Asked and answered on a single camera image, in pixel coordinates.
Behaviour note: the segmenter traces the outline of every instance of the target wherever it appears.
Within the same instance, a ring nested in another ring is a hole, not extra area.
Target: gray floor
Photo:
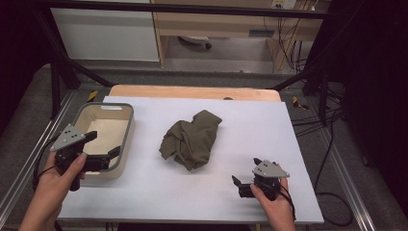
[[[88,63],[95,68],[95,72],[102,77],[120,84],[140,85],[178,85],[201,87],[232,87],[264,89],[272,87],[288,78],[293,73],[290,70],[276,72],[270,75],[273,64],[266,43],[261,39],[232,39],[211,38],[213,48],[207,50],[203,45],[190,44],[178,38],[172,38],[168,47],[166,66],[157,64],[121,63],[112,64]],[[0,198],[6,195],[15,179],[16,174],[23,167],[28,155],[36,145],[42,131],[49,122],[51,113],[49,69],[40,70],[14,114],[14,118],[0,139]],[[84,104],[90,92],[87,86],[92,81],[83,78],[84,87],[76,94],[74,102],[64,122],[72,120],[79,107]],[[341,91],[341,87],[331,85],[333,90]],[[305,97],[301,93],[302,83],[298,82],[280,92],[282,100],[287,103],[291,119],[313,116],[312,110],[304,110],[293,106],[296,96],[301,104],[315,103],[318,98]],[[108,89],[99,91],[97,101],[102,100]],[[338,107],[335,101],[329,101],[332,109]],[[294,127],[296,133],[307,127]],[[363,198],[373,223],[377,230],[408,230],[407,218],[389,192],[386,184],[375,168],[363,165],[363,156],[350,133],[347,122],[337,120],[334,123],[334,142],[344,163]],[[327,149],[321,131],[298,137],[299,146],[309,171],[311,181],[314,182],[319,170],[322,157]],[[344,197],[344,191],[332,159],[326,163],[319,181],[319,192],[332,192]],[[31,199],[32,190],[27,186],[13,209],[7,226],[16,227],[20,223],[24,211]],[[346,221],[347,210],[330,197],[320,199],[323,213],[338,222]],[[63,227],[75,230],[75,227],[96,227],[103,230],[104,223],[75,223],[63,222]],[[356,221],[347,227],[338,227],[328,222],[308,227],[316,230],[360,230]]]

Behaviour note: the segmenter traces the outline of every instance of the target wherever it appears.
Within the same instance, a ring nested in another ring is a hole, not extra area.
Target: aluminum rail
[[[318,114],[318,106],[313,100],[308,100],[308,104],[311,106],[312,112],[314,115]],[[324,138],[326,145],[330,143],[330,129],[328,127],[323,127],[320,129],[321,134]],[[344,194],[347,197],[347,200],[350,204],[351,209],[353,210],[354,216],[357,220],[357,223],[360,226],[360,229],[363,231],[374,231],[375,226],[372,222],[371,216],[367,211],[366,205],[363,202],[358,190],[352,180],[348,170],[344,164],[341,154],[339,153],[336,144],[333,142],[331,146],[331,160],[333,162],[333,167],[339,176],[340,183],[342,184]]]
[[[48,122],[48,125],[45,128],[44,132],[42,133],[41,137],[39,138],[35,148],[31,152],[23,168],[18,173],[12,186],[9,188],[8,192],[6,193],[6,196],[3,198],[2,202],[0,203],[0,230],[6,224],[6,220],[9,217],[10,213],[12,212],[18,198],[21,196],[22,192],[27,186],[28,181],[30,180],[32,176],[32,172],[34,169],[34,165],[36,163],[36,159],[38,158],[40,154],[39,152],[41,151],[41,149],[45,146],[47,141],[51,138],[51,136],[57,130],[58,126],[60,125],[61,121],[64,118],[64,114],[66,110],[68,109],[75,92],[76,90],[69,90],[68,93],[65,95],[65,98],[62,102],[62,108],[60,109],[60,112],[57,114],[54,120],[50,120]]]
[[[121,3],[121,2],[98,2],[98,1],[72,1],[72,0],[37,0],[36,5],[47,8],[121,11],[121,12],[155,12],[155,13],[203,13],[244,16],[268,16],[268,17],[292,17],[292,18],[341,18],[345,14],[316,11],[293,11],[259,8],[238,8],[218,6],[194,6],[194,5],[171,5],[171,4],[147,4],[147,3]]]

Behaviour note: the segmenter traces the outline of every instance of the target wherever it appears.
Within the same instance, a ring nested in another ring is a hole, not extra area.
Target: white table
[[[296,223],[322,223],[309,174],[282,102],[109,96],[129,103],[136,129],[126,167],[115,180],[85,180],[66,197],[60,219],[126,222],[263,223],[255,198],[240,198],[231,175],[253,178],[253,158],[279,163],[291,174]],[[221,117],[210,162],[191,172],[164,160],[163,135],[201,110]]]

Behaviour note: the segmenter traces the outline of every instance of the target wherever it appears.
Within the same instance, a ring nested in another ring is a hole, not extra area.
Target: olive green cloth
[[[221,122],[221,118],[206,110],[196,114],[192,122],[177,121],[163,138],[160,147],[162,157],[166,160],[175,155],[174,161],[187,170],[206,165]]]

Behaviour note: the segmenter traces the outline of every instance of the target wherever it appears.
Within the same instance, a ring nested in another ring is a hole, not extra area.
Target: human hand
[[[82,154],[72,162],[63,175],[58,173],[55,165],[55,152],[51,152],[38,182],[34,197],[27,209],[19,230],[53,230],[54,222],[63,207],[63,201],[75,177],[80,174],[87,159]]]
[[[288,189],[288,179],[285,177],[280,178],[282,187]],[[292,231],[295,230],[293,222],[293,214],[291,204],[286,198],[279,194],[275,200],[269,200],[264,192],[255,185],[251,185],[252,193],[258,199],[262,208],[264,208],[267,214],[270,226],[276,231]],[[288,192],[281,189],[281,193],[289,196]]]

